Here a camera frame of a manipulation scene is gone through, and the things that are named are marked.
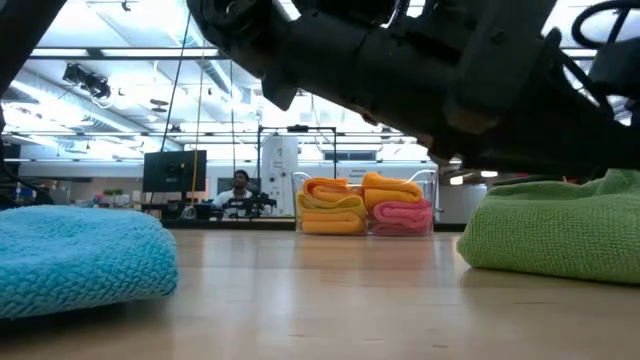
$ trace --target ceiling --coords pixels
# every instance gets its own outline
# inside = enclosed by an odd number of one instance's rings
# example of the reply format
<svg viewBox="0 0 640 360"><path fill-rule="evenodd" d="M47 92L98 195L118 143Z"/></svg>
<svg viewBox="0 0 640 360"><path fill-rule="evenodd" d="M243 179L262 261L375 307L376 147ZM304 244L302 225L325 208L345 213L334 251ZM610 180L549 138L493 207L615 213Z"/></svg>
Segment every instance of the ceiling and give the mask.
<svg viewBox="0 0 640 360"><path fill-rule="evenodd" d="M291 1L281 2L292 18L299 16ZM558 27L564 35L562 45L576 47L568 36L570 24L585 6L594 2L558 1L544 32ZM424 0L412 0L408 15L419 15L423 3ZM154 111L157 106L150 101L171 102L173 99L171 106L162 107L164 110L171 107L170 127L194 133L196 130L219 133L200 138L207 145L199 148L211 150L212 159L231 156L228 148L233 143L238 144L236 156L255 158L255 131L260 123L263 126L335 126L338 131L354 133L338 138L339 143L345 144L341 148L379 153L384 150L387 155L380 156L386 159L426 157L426 150L415 145L415 139L397 132L390 138L370 136L375 135L371 132L380 132L381 127L371 126L359 115L308 93L300 93L288 112L280 111L261 96L258 79L230 60L209 60L217 51L203 40L195 24L188 21L184 0L130 0L127 5L130 11L123 9L120 0L67 2L14 81L12 96L21 101L7 99L7 95L4 98L7 130L57 131L61 135L32 133L5 136L5 139L56 147L55 156L62 157L141 158L144 152L157 151L161 141L140 133L164 131L169 115ZM632 12L623 27L622 38L638 34L638 29L633 28L640 24L638 15ZM585 24L585 33L596 39L605 38L612 22L612 14L597 16ZM114 60L96 59L91 53L86 56L87 48L101 48L101 54L113 56ZM184 55L182 61L179 60L181 54ZM92 101L85 91L70 87L62 80L69 63L107 78L111 97ZM587 70L590 62L583 61L580 65ZM173 94L178 68L180 75ZM36 98L38 104L26 101L28 97ZM228 134L232 131L232 122L233 131L239 133L235 137ZM70 131L83 134L62 136L63 132ZM124 132L131 136L87 135L96 132ZM301 137L302 147L308 149L304 156L318 157L321 150L332 148L330 135ZM165 146L177 150L185 145L191 148L194 142L195 136L174 136Z"/></svg>

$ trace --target person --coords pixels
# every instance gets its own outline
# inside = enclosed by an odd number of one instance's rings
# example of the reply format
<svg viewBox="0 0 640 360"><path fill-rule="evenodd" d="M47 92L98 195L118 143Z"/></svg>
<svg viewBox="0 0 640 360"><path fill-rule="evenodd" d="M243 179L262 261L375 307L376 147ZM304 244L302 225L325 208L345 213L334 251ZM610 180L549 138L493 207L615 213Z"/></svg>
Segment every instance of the person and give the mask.
<svg viewBox="0 0 640 360"><path fill-rule="evenodd" d="M248 199L253 194L247 190L249 184L249 174L244 170L236 170L233 173L233 189L229 191L223 191L213 201L213 205L218 208L222 208L231 199Z"/></svg>

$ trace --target wooden table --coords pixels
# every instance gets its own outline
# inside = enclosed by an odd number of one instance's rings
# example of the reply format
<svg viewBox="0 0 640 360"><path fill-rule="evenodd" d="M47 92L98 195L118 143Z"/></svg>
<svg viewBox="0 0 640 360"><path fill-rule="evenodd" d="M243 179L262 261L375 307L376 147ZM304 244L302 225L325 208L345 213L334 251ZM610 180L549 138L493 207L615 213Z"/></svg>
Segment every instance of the wooden table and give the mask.
<svg viewBox="0 0 640 360"><path fill-rule="evenodd" d="M435 239L177 231L175 296L0 323L0 359L636 359L640 289L469 269Z"/></svg>

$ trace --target yellow towel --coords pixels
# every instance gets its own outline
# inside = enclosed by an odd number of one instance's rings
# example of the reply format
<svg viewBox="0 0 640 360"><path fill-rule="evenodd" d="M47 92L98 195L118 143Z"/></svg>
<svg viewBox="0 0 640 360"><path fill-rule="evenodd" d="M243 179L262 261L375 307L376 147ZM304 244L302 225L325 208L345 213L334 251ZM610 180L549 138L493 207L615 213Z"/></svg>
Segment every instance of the yellow towel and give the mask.
<svg viewBox="0 0 640 360"><path fill-rule="evenodd" d="M358 195L344 194L339 201L324 201L302 191L296 194L302 232L313 234L353 234L366 231L366 209Z"/></svg>
<svg viewBox="0 0 640 360"><path fill-rule="evenodd" d="M422 200L422 190L414 182L403 179L392 179L378 173L367 173L362 179L364 203L367 211L383 201L400 201L417 203Z"/></svg>
<svg viewBox="0 0 640 360"><path fill-rule="evenodd" d="M309 196L324 201L339 201L350 195L362 196L360 187L347 186L347 179L311 178L304 182L303 191Z"/></svg>

